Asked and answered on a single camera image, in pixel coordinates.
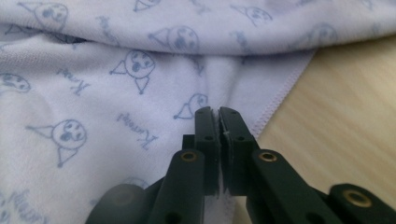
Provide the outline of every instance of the triangular ear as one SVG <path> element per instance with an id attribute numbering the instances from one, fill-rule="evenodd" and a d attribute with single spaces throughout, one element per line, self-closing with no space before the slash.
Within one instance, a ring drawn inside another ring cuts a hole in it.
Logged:
<path id="1" fill-rule="evenodd" d="M 136 4 L 134 5 L 134 11 L 141 11 L 150 8 L 151 6 L 148 6 L 146 4 L 141 3 L 140 1 L 136 1 Z"/>
<path id="2" fill-rule="evenodd" d="M 35 9 L 41 5 L 42 3 L 18 3 L 19 6 L 26 8 L 26 10 L 34 12 Z"/>
<path id="3" fill-rule="evenodd" d="M 149 77 L 135 78 L 134 82 L 136 83 L 136 86 L 139 89 L 139 93 L 143 94 L 145 88 L 149 84 Z"/>
<path id="4" fill-rule="evenodd" d="M 32 130 L 32 131 L 40 134 L 43 137 L 52 138 L 52 130 L 53 130 L 52 126 L 38 127 L 38 128 L 35 128 L 35 127 L 32 127 L 32 126 L 26 126 L 26 129 L 27 130 Z"/>
<path id="5" fill-rule="evenodd" d="M 125 68 L 125 61 L 120 61 L 120 63 L 117 65 L 117 67 L 114 68 L 112 71 L 110 71 L 110 75 L 113 75 L 113 74 L 118 74 L 118 75 L 127 74 L 127 71 Z"/>
<path id="6" fill-rule="evenodd" d="M 190 106 L 188 104 L 184 104 L 181 107 L 180 111 L 174 115 L 174 119 L 193 119 L 194 115 L 190 110 Z"/>
<path id="7" fill-rule="evenodd" d="M 64 166 L 64 163 L 67 162 L 68 160 L 72 159 L 76 154 L 78 153 L 78 149 L 66 149 L 63 147 L 58 148 L 58 167 L 62 168 Z"/>
<path id="8" fill-rule="evenodd" d="M 169 48 L 169 43 L 168 43 L 168 35 L 169 35 L 169 29 L 162 29 L 154 34 L 150 34 L 148 38 L 156 40 L 158 43 L 160 43 L 164 47 Z"/>
<path id="9" fill-rule="evenodd" d="M 242 14 L 247 14 L 247 9 L 245 7 L 237 7 L 237 6 L 231 6 L 231 8 L 237 10 L 238 12 Z"/>
<path id="10" fill-rule="evenodd" d="M 4 35 L 9 34 L 18 34 L 22 32 L 22 28 L 18 25 L 10 25 L 8 30 L 4 33 Z"/>

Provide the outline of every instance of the towel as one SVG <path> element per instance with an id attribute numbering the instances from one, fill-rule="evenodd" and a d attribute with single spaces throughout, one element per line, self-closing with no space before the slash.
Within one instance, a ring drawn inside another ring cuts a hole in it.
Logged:
<path id="1" fill-rule="evenodd" d="M 3 0 L 0 223 L 84 223 L 165 175 L 197 109 L 258 137 L 316 48 L 395 31 L 394 0 Z M 205 198 L 205 223 L 232 219 Z"/>

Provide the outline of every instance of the screw hole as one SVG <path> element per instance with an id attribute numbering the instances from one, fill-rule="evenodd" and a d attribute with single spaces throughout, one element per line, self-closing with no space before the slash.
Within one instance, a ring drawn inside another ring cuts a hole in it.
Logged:
<path id="1" fill-rule="evenodd" d="M 181 159 L 183 161 L 195 161 L 197 159 L 197 155 L 193 152 L 185 152 L 181 154 Z"/>
<path id="2" fill-rule="evenodd" d="M 312 224 L 324 224 L 326 223 L 320 215 L 316 213 L 307 213 L 306 214 L 306 220 L 308 220 Z"/>
<path id="3" fill-rule="evenodd" d="M 178 224 L 181 222 L 181 215 L 178 213 L 168 213 L 165 217 L 166 224 Z"/>
<path id="4" fill-rule="evenodd" d="M 269 153 L 269 152 L 263 152 L 262 154 L 259 155 L 260 159 L 262 161 L 276 161 L 277 160 L 277 156 Z"/>

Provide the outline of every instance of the cartoon eye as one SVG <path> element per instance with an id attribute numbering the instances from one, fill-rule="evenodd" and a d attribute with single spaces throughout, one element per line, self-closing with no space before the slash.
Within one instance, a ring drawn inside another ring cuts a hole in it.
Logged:
<path id="1" fill-rule="evenodd" d="M 48 18 L 53 14 L 53 10 L 52 8 L 48 8 L 46 10 L 43 11 L 43 17 L 44 18 Z"/>
<path id="2" fill-rule="evenodd" d="M 145 61 L 145 66 L 149 66 L 151 64 L 151 61 Z"/>

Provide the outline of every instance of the blue printed pattern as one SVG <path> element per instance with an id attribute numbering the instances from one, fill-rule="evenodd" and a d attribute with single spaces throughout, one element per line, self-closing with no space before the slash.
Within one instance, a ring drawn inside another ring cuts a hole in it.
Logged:
<path id="1" fill-rule="evenodd" d="M 151 134 L 148 129 L 137 125 L 129 113 L 120 113 L 116 122 L 123 123 L 129 131 L 138 134 L 139 138 L 136 141 L 140 142 L 140 146 L 145 150 L 149 150 L 149 144 L 158 139 L 158 136 Z"/>
<path id="2" fill-rule="evenodd" d="M 202 15 L 204 12 L 210 12 L 210 8 L 205 4 L 200 3 L 200 0 L 190 0 L 192 4 L 197 8 L 198 15 Z"/>
<path id="3" fill-rule="evenodd" d="M 155 40 L 174 53 L 199 52 L 198 35 L 188 26 L 165 28 L 154 34 L 148 35 L 148 38 Z"/>
<path id="4" fill-rule="evenodd" d="M 109 17 L 96 17 L 97 20 L 100 21 L 100 27 L 102 28 L 102 34 L 106 37 L 108 41 L 110 41 L 111 44 L 119 47 L 120 42 L 119 40 L 112 34 L 110 30 L 110 26 L 108 25 L 108 21 L 110 20 Z"/>
<path id="5" fill-rule="evenodd" d="M 59 168 L 62 168 L 67 161 L 76 156 L 78 150 L 87 141 L 85 128 L 75 119 L 64 120 L 55 126 L 27 126 L 26 129 L 52 140 L 57 145 Z"/>
<path id="6" fill-rule="evenodd" d="M 157 6 L 161 0 L 136 0 L 134 2 L 134 11 L 142 11 Z"/>
<path id="7" fill-rule="evenodd" d="M 29 82 L 23 77 L 10 73 L 0 74 L 0 95 L 6 91 L 26 93 L 31 89 Z"/>
<path id="8" fill-rule="evenodd" d="M 234 31 L 231 32 L 230 35 L 236 37 L 236 42 L 241 46 L 244 53 L 253 54 L 253 51 L 248 46 L 248 39 L 245 37 L 245 33 L 243 31 Z"/>
<path id="9" fill-rule="evenodd" d="M 318 0 L 300 0 L 300 2 L 299 3 L 297 3 L 297 6 L 305 6 L 305 5 L 307 5 L 307 4 L 309 4 L 309 3 L 314 3 L 314 2 L 317 2 Z"/>
<path id="10" fill-rule="evenodd" d="M 65 79 L 67 79 L 71 83 L 76 83 L 77 86 L 70 87 L 70 90 L 77 96 L 81 95 L 81 92 L 85 90 L 85 88 L 91 86 L 91 84 L 85 82 L 84 80 L 75 77 L 73 74 L 66 69 L 60 69 L 56 75 L 62 75 Z"/>
<path id="11" fill-rule="evenodd" d="M 329 46 L 334 44 L 338 39 L 334 28 L 328 23 L 320 23 L 301 36 L 296 42 L 289 45 L 289 49 L 312 49 L 319 46 Z"/>
<path id="12" fill-rule="evenodd" d="M 68 9 L 59 3 L 18 3 L 35 15 L 35 19 L 47 31 L 60 32 L 64 28 Z"/>
<path id="13" fill-rule="evenodd" d="M 207 106 L 207 96 L 201 93 L 195 93 L 190 100 L 184 104 L 174 119 L 193 119 L 194 113 L 198 109 Z"/>
<path id="14" fill-rule="evenodd" d="M 28 202 L 29 190 L 14 191 L 7 197 L 0 191 L 0 224 L 48 224 L 49 218 L 40 214 Z"/>
<path id="15" fill-rule="evenodd" d="M 110 71 L 110 75 L 129 75 L 134 79 L 139 94 L 143 94 L 149 84 L 149 75 L 154 68 L 155 62 L 146 52 L 132 50 L 124 60 L 119 62 L 116 68 Z"/>
<path id="16" fill-rule="evenodd" d="M 40 33 L 40 30 L 31 28 L 31 27 L 23 27 L 19 25 L 9 25 L 8 30 L 4 33 L 4 35 L 13 35 L 13 34 L 27 34 L 27 35 L 35 35 Z"/>
<path id="17" fill-rule="evenodd" d="M 258 7 L 231 6 L 231 8 L 248 17 L 254 26 L 260 26 L 273 19 L 270 14 Z"/>

